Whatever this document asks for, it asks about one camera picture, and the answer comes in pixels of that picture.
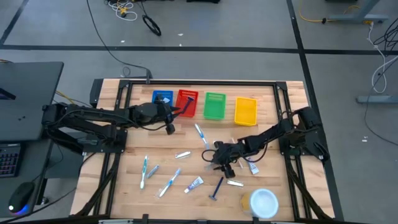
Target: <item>container lid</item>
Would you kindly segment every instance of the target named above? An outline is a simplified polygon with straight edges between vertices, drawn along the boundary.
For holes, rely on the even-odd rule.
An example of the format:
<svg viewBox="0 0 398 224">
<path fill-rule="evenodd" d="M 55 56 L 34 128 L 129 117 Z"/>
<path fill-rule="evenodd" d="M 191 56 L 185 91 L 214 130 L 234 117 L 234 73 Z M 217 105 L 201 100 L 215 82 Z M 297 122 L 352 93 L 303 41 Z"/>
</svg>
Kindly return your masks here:
<svg viewBox="0 0 398 224">
<path fill-rule="evenodd" d="M 253 215 L 258 218 L 272 218 L 278 212 L 278 199 L 270 190 L 257 189 L 250 197 Z"/>
</svg>

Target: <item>computer mouse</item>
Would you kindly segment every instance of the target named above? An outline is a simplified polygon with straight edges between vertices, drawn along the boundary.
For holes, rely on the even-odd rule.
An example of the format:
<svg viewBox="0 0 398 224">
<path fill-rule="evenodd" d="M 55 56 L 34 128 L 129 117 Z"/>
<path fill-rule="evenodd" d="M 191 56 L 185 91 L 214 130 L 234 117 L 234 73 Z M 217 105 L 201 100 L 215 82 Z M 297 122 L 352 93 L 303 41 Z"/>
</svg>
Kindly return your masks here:
<svg viewBox="0 0 398 224">
<path fill-rule="evenodd" d="M 32 182 L 24 182 L 14 191 L 8 203 L 8 209 L 12 213 L 21 211 L 30 199 L 35 189 Z"/>
</svg>

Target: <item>blue basket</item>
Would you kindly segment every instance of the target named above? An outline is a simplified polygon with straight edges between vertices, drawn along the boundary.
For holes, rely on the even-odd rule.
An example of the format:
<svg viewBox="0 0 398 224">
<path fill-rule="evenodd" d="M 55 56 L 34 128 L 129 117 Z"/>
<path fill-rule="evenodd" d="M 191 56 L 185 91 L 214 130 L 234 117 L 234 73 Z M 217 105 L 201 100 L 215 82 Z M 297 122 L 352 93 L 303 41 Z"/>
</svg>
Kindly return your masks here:
<svg viewBox="0 0 398 224">
<path fill-rule="evenodd" d="M 155 101 L 155 98 L 157 95 L 162 95 L 162 98 L 167 98 L 170 101 L 168 104 L 170 106 L 173 106 L 173 91 L 170 90 L 154 90 L 154 93 L 152 94 L 152 102 Z"/>
</svg>

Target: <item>floor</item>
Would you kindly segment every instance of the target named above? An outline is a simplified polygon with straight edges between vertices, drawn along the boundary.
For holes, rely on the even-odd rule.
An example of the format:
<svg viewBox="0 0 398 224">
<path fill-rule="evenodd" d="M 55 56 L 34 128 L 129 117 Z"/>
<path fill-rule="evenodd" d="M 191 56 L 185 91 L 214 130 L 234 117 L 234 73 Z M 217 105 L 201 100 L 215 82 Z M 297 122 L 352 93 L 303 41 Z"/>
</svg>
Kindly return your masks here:
<svg viewBox="0 0 398 224">
<path fill-rule="evenodd" d="M 358 95 L 369 93 L 371 75 L 381 64 L 380 56 L 366 40 L 368 26 L 305 22 L 299 18 L 301 0 L 292 0 L 312 80 L 309 83 L 297 50 L 289 1 L 147 1 L 146 11 L 162 29 L 161 37 L 147 29 L 137 6 L 133 11 L 139 18 L 134 22 L 118 19 L 102 1 L 91 0 L 90 6 L 106 44 L 119 49 L 115 56 L 149 67 L 155 78 L 305 81 L 309 96 L 315 90 L 345 220 L 396 223 L 398 148 L 366 129 L 365 107 L 355 102 Z M 302 13 L 319 19 L 363 2 L 304 0 Z M 101 47 L 85 1 L 0 0 L 0 34 L 9 27 L 21 4 L 25 4 L 22 14 L 4 45 L 0 42 L 0 58 L 64 62 L 58 90 L 85 102 L 94 78 L 123 74 L 123 65 Z M 398 17 L 398 2 L 381 1 L 372 13 L 391 18 L 375 25 L 375 39 Z M 398 82 L 393 76 L 397 72 L 395 65 L 387 73 L 387 95 L 398 94 L 393 85 Z M 132 68 L 131 74 L 144 72 Z M 395 106 L 371 105 L 368 123 L 385 138 L 396 141 L 397 115 Z M 59 156 L 57 150 L 53 156 Z M 69 160 L 65 159 L 58 169 L 62 170 Z M 76 186 L 76 176 L 65 177 L 49 180 L 45 195 L 50 200 Z M 72 199 L 69 195 L 28 219 L 66 217 Z"/>
</svg>

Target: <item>yellow basket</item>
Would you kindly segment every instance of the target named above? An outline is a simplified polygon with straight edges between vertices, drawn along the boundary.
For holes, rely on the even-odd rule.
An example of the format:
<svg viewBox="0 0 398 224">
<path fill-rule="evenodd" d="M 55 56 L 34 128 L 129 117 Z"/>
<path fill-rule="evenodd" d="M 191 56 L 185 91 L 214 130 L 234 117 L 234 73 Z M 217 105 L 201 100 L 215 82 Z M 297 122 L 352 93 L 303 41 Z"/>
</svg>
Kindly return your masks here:
<svg viewBox="0 0 398 224">
<path fill-rule="evenodd" d="M 235 104 L 235 123 L 245 126 L 257 124 L 257 100 L 237 97 Z"/>
</svg>

